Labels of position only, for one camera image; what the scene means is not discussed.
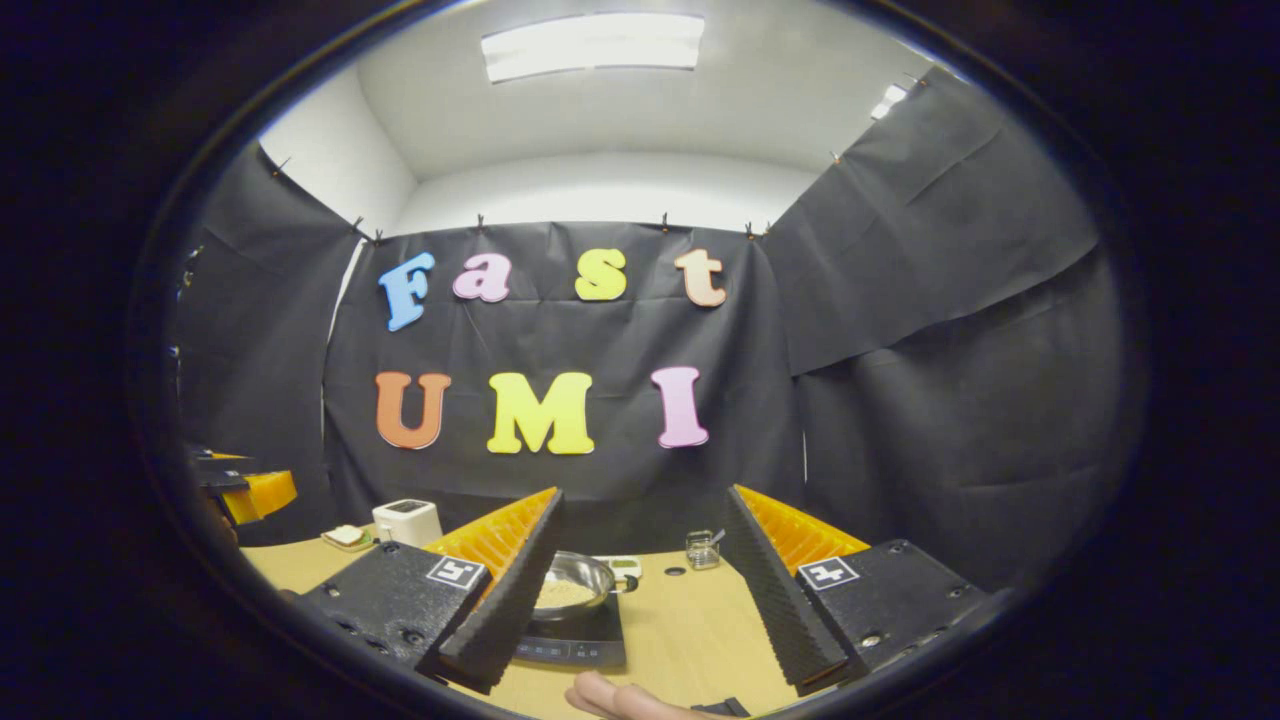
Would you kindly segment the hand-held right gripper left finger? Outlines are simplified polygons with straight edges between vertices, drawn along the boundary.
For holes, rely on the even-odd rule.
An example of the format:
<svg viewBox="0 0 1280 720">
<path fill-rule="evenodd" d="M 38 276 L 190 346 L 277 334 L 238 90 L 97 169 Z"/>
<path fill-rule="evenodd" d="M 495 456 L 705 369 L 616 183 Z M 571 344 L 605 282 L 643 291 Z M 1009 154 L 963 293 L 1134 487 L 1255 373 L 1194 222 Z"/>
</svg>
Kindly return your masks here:
<svg viewBox="0 0 1280 720">
<path fill-rule="evenodd" d="M 562 503 L 549 487 L 422 547 L 383 541 L 300 606 L 378 659 L 486 694 L 532 618 Z"/>
</svg>

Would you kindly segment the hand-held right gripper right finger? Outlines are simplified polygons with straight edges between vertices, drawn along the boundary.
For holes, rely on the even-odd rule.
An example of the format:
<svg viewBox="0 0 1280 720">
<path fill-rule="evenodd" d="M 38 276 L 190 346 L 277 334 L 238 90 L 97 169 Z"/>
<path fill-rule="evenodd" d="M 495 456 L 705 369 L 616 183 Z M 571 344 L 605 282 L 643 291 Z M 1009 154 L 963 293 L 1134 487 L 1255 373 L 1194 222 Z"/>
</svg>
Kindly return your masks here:
<svg viewBox="0 0 1280 720">
<path fill-rule="evenodd" d="M 728 491 L 722 527 L 722 555 L 803 697 L 923 651 L 988 598 L 914 543 L 868 544 L 745 486 Z"/>
</svg>

